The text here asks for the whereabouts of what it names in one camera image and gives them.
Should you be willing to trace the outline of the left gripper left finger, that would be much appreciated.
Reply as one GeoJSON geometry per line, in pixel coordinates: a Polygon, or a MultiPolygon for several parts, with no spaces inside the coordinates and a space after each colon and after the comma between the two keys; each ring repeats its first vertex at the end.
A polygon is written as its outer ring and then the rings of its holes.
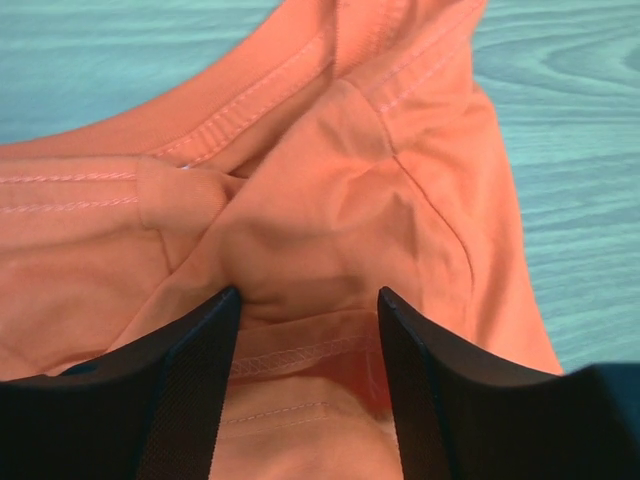
{"type": "Polygon", "coordinates": [[[208,478],[240,311],[227,288],[57,376],[2,382],[2,478],[208,478]]]}

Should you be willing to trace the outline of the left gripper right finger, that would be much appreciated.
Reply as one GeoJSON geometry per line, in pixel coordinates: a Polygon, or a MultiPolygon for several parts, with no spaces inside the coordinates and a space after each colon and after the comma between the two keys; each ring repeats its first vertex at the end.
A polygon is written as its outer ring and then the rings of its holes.
{"type": "Polygon", "coordinates": [[[639,367],[556,376],[496,356],[378,295],[381,345],[408,479],[635,479],[639,367]]]}

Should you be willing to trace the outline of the orange t shirt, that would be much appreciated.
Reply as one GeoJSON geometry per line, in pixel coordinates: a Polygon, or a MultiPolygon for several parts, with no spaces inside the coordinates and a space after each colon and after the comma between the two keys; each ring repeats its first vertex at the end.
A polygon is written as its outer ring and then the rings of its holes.
{"type": "Polygon", "coordinates": [[[389,287],[463,338],[562,368],[531,286],[482,1],[286,1],[108,120],[1,149],[1,376],[57,374],[232,285],[215,479],[398,479],[389,287]]]}

